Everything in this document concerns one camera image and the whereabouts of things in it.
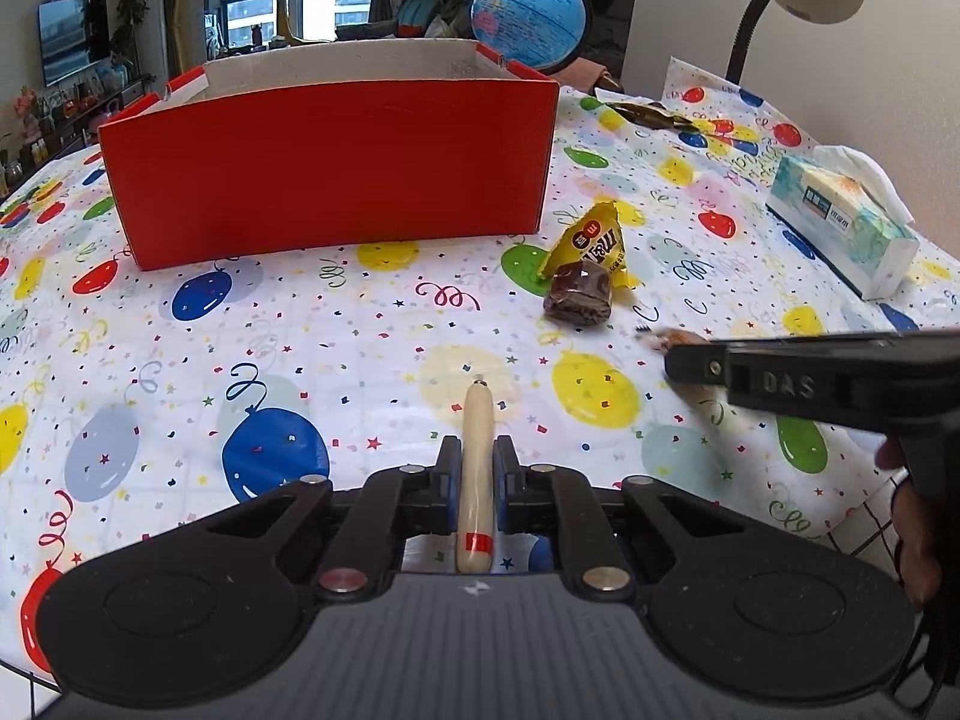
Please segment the person right hand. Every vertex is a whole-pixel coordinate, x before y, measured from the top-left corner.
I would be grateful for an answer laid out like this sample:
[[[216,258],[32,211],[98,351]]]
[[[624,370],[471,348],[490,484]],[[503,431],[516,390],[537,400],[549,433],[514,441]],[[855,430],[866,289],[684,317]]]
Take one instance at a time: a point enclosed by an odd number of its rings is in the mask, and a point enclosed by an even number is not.
[[[914,489],[911,473],[896,486],[890,517],[898,536],[893,560],[896,572],[911,603],[923,608],[939,590],[942,569],[934,555],[934,518]]]

